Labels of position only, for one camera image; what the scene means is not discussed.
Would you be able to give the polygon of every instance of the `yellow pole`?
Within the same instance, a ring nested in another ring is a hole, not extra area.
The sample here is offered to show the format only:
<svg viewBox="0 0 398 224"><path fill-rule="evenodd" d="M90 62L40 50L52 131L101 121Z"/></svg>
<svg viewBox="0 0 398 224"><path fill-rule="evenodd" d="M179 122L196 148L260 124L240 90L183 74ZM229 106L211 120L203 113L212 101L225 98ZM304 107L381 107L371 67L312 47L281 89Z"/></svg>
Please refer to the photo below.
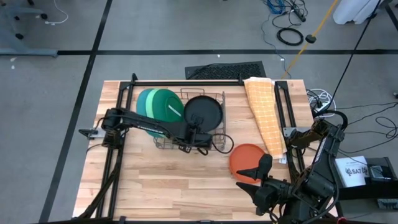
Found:
<svg viewBox="0 0 398 224"><path fill-rule="evenodd" d="M333 2L333 4L329 7L328 12L326 13L326 15L324 16L324 18L322 19L322 22L319 24L318 28L316 29L316 31L312 34L313 37L315 37L319 31L322 29L323 25L325 24L326 20L328 19L328 17L330 16L332 10L335 8L336 4L337 4L338 0L335 0ZM308 47L308 42L304 45L303 49L301 49L301 51L294 57L293 61L290 63L289 67L287 67L287 70L285 71L284 75L282 75L281 79L284 79L286 77L286 75L288 74L288 72L290 71L290 69L296 64L297 60L299 59L300 55L304 52L304 50L306 50Z"/></svg>

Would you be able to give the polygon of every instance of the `label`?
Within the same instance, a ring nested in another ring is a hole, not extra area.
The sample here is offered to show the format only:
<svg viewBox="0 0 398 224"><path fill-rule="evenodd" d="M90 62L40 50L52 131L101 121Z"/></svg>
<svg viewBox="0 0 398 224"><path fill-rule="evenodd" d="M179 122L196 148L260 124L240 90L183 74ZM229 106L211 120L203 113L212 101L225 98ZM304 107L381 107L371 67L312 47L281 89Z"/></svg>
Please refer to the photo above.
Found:
<svg viewBox="0 0 398 224"><path fill-rule="evenodd" d="M152 132L159 133L159 134L163 134L163 131L154 130L152 128L146 128L146 127L142 127L142 126L137 126L137 128L144 129L144 130L147 130L147 131L152 131Z"/></svg>
<svg viewBox="0 0 398 224"><path fill-rule="evenodd" d="M284 153L282 158L279 159L279 163L280 164L286 164L287 163L286 153Z"/></svg>
<svg viewBox="0 0 398 224"><path fill-rule="evenodd" d="M317 152L317 156L316 156L314 162L318 162L319 158L321 158L322 151L323 151L323 146L325 145L325 142L326 142L326 138L321 142L321 145L319 146L319 149L318 149L318 152Z"/></svg>

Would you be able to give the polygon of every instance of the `black plate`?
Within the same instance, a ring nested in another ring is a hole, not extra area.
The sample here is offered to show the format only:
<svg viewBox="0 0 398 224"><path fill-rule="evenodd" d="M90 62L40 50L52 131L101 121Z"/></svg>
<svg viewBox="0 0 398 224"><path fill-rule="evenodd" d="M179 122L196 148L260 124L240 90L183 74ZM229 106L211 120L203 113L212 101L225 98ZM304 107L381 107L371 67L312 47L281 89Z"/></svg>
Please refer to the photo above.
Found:
<svg viewBox="0 0 398 224"><path fill-rule="evenodd" d="M212 97L196 96L185 105L184 118L188 124L197 124L201 132L208 132L222 122L223 109Z"/></svg>

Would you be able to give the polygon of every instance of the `black floor mat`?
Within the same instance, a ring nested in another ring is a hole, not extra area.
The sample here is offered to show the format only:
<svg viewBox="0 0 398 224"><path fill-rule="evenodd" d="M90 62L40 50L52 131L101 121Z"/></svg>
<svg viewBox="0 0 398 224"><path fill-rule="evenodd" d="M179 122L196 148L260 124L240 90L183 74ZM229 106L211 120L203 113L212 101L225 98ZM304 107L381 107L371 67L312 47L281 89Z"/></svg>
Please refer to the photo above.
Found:
<svg viewBox="0 0 398 224"><path fill-rule="evenodd" d="M205 66L185 67L187 80L237 80L266 77L262 61L244 63L213 63Z"/></svg>

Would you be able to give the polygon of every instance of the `orange checkered towel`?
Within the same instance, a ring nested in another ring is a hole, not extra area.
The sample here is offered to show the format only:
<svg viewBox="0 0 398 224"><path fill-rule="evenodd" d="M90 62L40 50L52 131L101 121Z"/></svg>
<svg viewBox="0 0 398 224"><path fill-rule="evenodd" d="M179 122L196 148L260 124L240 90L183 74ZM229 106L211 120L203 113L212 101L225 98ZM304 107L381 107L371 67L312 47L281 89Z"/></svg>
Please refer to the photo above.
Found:
<svg viewBox="0 0 398 224"><path fill-rule="evenodd" d="M268 153L274 159L280 159L286 146L277 121L273 81L251 77L244 81L244 87Z"/></svg>

